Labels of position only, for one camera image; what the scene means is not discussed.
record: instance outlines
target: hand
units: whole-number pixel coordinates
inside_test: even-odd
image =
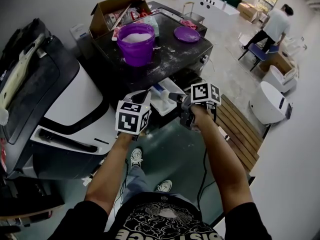
[[[199,124],[207,119],[212,120],[208,111],[200,105],[192,105],[191,111],[195,116],[194,124],[196,126],[199,126]]]

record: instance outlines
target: purple lid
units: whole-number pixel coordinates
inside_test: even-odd
[[[195,43],[200,39],[200,34],[194,29],[187,26],[179,26],[174,30],[174,35],[180,41],[186,43]]]

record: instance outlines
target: person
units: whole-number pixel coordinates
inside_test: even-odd
[[[225,214],[226,240],[270,240],[253,202],[246,172],[210,114],[201,106],[191,107],[199,128],[213,177],[220,191]],[[171,194],[170,180],[152,192],[141,169],[141,149],[131,154],[129,176],[133,180],[123,192],[123,202],[110,230],[104,229],[117,196],[132,135],[119,134],[102,166],[90,182],[84,201],[69,209],[49,238],[117,240],[221,240],[202,221],[201,212],[179,194]]]
[[[294,10],[287,4],[281,9],[273,9],[261,25],[261,30],[242,49],[248,50],[251,44],[256,44],[267,39],[262,51],[267,52],[277,42],[280,45],[290,30],[289,17],[294,15]]]

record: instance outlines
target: blue chair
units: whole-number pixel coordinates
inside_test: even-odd
[[[255,55],[257,57],[256,62],[254,63],[253,67],[251,68],[250,71],[252,71],[260,62],[265,62],[266,60],[270,59],[270,57],[277,53],[279,51],[279,46],[278,45],[271,45],[269,52],[268,53],[264,53],[259,47],[258,45],[252,43],[249,46],[249,49],[246,50],[242,56],[238,59],[238,61],[240,61],[240,59],[246,55],[247,52],[252,52],[253,55]]]

